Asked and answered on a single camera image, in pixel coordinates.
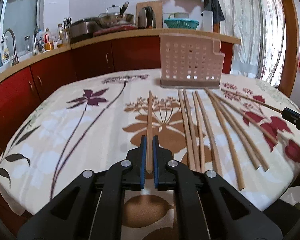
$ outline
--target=wooden cutting board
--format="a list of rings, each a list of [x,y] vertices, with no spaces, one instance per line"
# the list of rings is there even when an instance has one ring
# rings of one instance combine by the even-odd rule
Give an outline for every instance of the wooden cutting board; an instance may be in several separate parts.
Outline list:
[[[162,2],[161,1],[151,1],[151,2],[139,2],[137,3],[136,9],[136,26],[138,26],[138,16],[139,12],[143,7],[151,6],[154,15],[157,28],[162,28]]]

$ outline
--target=bamboo stick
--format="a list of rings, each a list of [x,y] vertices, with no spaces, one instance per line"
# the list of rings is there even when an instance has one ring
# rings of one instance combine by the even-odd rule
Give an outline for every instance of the bamboo stick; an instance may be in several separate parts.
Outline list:
[[[223,103],[225,103],[227,106],[229,106],[231,109],[236,111],[238,114],[241,114],[243,117],[249,120],[255,127],[257,127],[265,136],[267,136],[274,144],[278,143],[278,140],[275,139],[266,129],[261,127],[255,120],[253,120],[250,116],[247,116],[245,112],[239,110],[235,106],[233,106],[231,103],[229,103],[227,100],[223,99],[222,97],[215,94],[217,98],[219,98]]]
[[[244,181],[243,181],[242,170],[241,170],[240,162],[239,162],[239,159],[238,159],[238,156],[237,156],[237,152],[234,148],[233,141],[232,141],[231,136],[229,134],[229,131],[226,127],[225,120],[224,120],[224,118],[221,114],[220,109],[217,106],[217,102],[215,100],[213,100],[213,98],[210,98],[210,99],[211,99],[211,103],[212,103],[212,105],[213,105],[213,107],[216,111],[219,123],[220,123],[220,125],[223,129],[223,132],[225,133],[227,141],[228,141],[231,158],[232,158],[232,162],[233,162],[233,165],[234,165],[234,172],[235,172],[235,175],[236,175],[236,178],[237,178],[238,189],[242,190],[242,189],[245,188],[245,185],[244,185]]]
[[[222,177],[223,175],[222,175],[221,163],[220,163],[220,158],[219,158],[219,152],[218,152],[216,141],[214,139],[211,124],[209,122],[208,115],[204,109],[202,100],[197,91],[195,92],[195,95],[197,96],[198,103],[201,108],[204,125],[206,127],[207,134],[208,134],[209,141],[210,141],[210,148],[211,148],[212,158],[213,158],[213,161],[212,161],[213,169]]]
[[[231,116],[230,113],[227,113],[225,111],[224,106],[221,105],[221,103],[220,103],[220,100],[218,100],[215,97],[215,95],[212,92],[210,92],[210,90],[205,89],[205,91],[207,92],[211,101],[212,100],[215,101],[217,107],[222,112],[222,114],[226,118],[227,122],[230,124],[232,129],[238,134],[238,137],[239,137],[240,141],[242,142],[242,145],[243,145],[244,149],[246,150],[246,152],[252,162],[252,165],[254,166],[255,169],[258,169],[260,167],[260,162],[258,161],[255,153],[253,152],[252,147],[249,145],[247,138],[242,134],[241,130],[237,126],[237,123],[233,120],[233,116]]]
[[[199,112],[199,103],[198,99],[195,95],[195,93],[192,93],[193,101],[194,101],[194,108],[195,108],[195,115],[197,117],[197,127],[198,127],[198,133],[199,133],[199,155],[200,155],[200,172],[204,173],[205,172],[205,156],[204,156],[204,145],[203,145],[203,135],[202,135],[202,122],[200,118],[200,112]]]
[[[186,145],[187,145],[187,152],[188,152],[188,165],[189,168],[192,171],[196,171],[195,164],[194,164],[194,154],[192,149],[192,141],[191,141],[191,135],[189,130],[189,123],[186,116],[185,107],[183,105],[183,98],[181,94],[181,90],[178,90],[179,95],[179,101],[180,101],[180,108],[181,108],[181,114],[182,114],[182,120],[183,120],[183,127],[185,130],[185,136],[186,136]]]
[[[195,165],[196,171],[200,172],[200,157],[199,157],[198,146],[197,146],[197,138],[195,136],[194,124],[193,124],[193,120],[192,120],[192,114],[191,114],[189,99],[188,99],[187,92],[186,92],[185,89],[183,89],[183,96],[185,98],[188,122],[189,122],[189,127],[190,127],[192,149],[193,149],[193,154],[194,154],[194,165]]]
[[[252,101],[252,102],[255,102],[255,103],[258,103],[258,104],[260,104],[260,105],[262,105],[262,106],[265,106],[265,107],[267,107],[267,108],[269,108],[269,109],[272,109],[272,110],[278,112],[279,114],[282,114],[282,111],[281,111],[280,109],[275,108],[275,107],[270,106],[270,105],[267,105],[267,104],[264,103],[264,102],[255,100],[254,98],[250,98],[250,97],[247,97],[247,96],[244,96],[244,95],[241,95],[241,94],[236,94],[235,92],[232,92],[232,91],[229,91],[229,90],[226,90],[226,89],[223,89],[223,88],[221,88],[221,91],[223,91],[223,92],[228,92],[228,93],[231,93],[231,94],[234,94],[234,95],[239,96],[239,97],[241,97],[241,98],[245,98],[245,99],[247,99],[247,100],[250,100],[250,101]]]
[[[153,152],[152,152],[152,93],[149,91],[148,98],[148,122],[147,122],[147,149],[146,149],[146,171],[151,174],[153,171]]]
[[[255,155],[257,156],[258,160],[260,161],[260,164],[262,166],[262,168],[267,171],[269,170],[269,164],[267,163],[267,161],[265,160],[265,158],[263,157],[263,155],[261,154],[259,148],[256,146],[256,144],[253,142],[253,140],[251,139],[251,137],[248,135],[248,133],[245,131],[245,129],[242,127],[242,125],[239,124],[239,122],[237,121],[237,119],[233,116],[233,114],[230,113],[230,111],[223,105],[220,104],[222,106],[222,108],[230,115],[232,116],[233,121],[237,124],[238,128],[240,129],[240,131],[243,133],[243,135],[246,137],[246,139],[248,140],[249,144],[252,147],[252,150],[254,151]]]

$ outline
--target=dish rack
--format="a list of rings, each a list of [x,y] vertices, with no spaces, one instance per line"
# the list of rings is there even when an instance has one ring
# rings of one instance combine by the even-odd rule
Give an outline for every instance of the dish rack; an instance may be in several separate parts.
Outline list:
[[[199,22],[196,20],[190,19],[165,19],[164,23],[168,26],[168,28],[179,28],[179,29],[192,29],[195,30],[199,26]]]
[[[219,88],[225,54],[220,40],[210,37],[160,34],[161,86]]]

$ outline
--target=table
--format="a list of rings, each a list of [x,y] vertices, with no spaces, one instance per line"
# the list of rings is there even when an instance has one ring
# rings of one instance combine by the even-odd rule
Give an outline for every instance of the table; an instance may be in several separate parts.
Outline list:
[[[111,73],[63,86],[48,97],[25,120],[0,158],[0,192],[11,209],[18,214],[24,210],[35,214],[82,171],[107,170],[124,159],[127,151],[139,146],[141,136],[146,135],[145,102],[149,90],[156,96],[157,104],[153,133],[159,136],[162,147],[184,162],[186,141],[178,90],[160,87],[160,74],[159,69]],[[220,86],[279,109],[289,107],[300,112],[285,95],[257,79],[223,74]],[[279,132],[284,138],[283,143],[271,145],[259,130],[232,112],[270,165],[266,172],[261,167],[255,170],[237,134],[228,125],[246,185],[240,192],[264,210],[300,171],[300,133],[273,110],[221,90],[214,92],[248,112],[272,135]],[[196,124],[192,90],[187,93]],[[216,138],[223,177],[237,188],[226,137],[210,99],[203,90],[199,94]],[[211,169],[210,143],[205,127],[202,129],[206,169]],[[126,192],[124,214],[122,239],[168,239],[175,234],[173,192],[156,191],[150,175],[142,192]]]

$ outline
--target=towel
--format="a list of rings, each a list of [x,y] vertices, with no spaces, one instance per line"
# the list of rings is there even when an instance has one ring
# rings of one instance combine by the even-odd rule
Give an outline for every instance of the towel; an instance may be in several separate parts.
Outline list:
[[[209,0],[207,5],[203,8],[204,11],[213,12],[213,23],[219,23],[225,20],[219,0]]]

